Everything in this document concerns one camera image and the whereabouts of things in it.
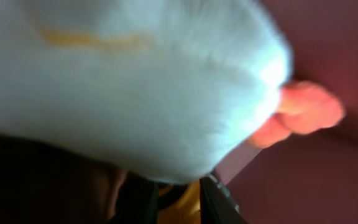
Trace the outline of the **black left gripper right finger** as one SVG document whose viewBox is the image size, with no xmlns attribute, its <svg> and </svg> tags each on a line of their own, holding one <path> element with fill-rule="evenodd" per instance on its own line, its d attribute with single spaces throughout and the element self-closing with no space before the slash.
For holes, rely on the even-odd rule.
<svg viewBox="0 0 358 224">
<path fill-rule="evenodd" d="M 213 174 L 200 179 L 201 224 L 247 224 L 226 186 Z"/>
</svg>

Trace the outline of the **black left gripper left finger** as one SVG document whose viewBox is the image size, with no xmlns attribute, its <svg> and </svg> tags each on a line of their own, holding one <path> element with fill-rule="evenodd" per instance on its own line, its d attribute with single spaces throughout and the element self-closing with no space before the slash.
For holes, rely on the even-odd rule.
<svg viewBox="0 0 358 224">
<path fill-rule="evenodd" d="M 0 223 L 82 223 L 80 187 L 90 162 L 98 161 L 0 135 Z M 157 214 L 156 186 L 134 181 L 129 188 L 126 178 L 109 223 L 156 223 Z"/>
</svg>

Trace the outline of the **yellow toy truck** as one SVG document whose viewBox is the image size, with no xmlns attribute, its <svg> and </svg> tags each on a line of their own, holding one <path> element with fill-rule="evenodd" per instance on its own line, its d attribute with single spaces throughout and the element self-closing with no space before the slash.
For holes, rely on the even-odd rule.
<svg viewBox="0 0 358 224">
<path fill-rule="evenodd" d="M 200 182 L 158 185 L 158 224 L 200 224 Z"/>
</svg>

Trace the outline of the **white plush duck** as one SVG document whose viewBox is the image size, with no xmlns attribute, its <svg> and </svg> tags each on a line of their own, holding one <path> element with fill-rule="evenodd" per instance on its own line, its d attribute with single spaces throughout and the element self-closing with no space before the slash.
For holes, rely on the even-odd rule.
<svg viewBox="0 0 358 224">
<path fill-rule="evenodd" d="M 291 48 L 258 1 L 0 0 L 0 134 L 182 184 L 275 114 Z"/>
</svg>

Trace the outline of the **brown plush toy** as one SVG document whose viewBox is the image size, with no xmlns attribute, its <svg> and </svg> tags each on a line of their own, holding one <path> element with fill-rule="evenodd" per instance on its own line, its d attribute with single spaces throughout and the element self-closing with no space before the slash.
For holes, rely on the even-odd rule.
<svg viewBox="0 0 358 224">
<path fill-rule="evenodd" d="M 85 166 L 85 179 L 80 187 L 82 223 L 109 223 L 116 214 L 119 191 L 127 172 L 112 165 L 90 162 Z"/>
</svg>

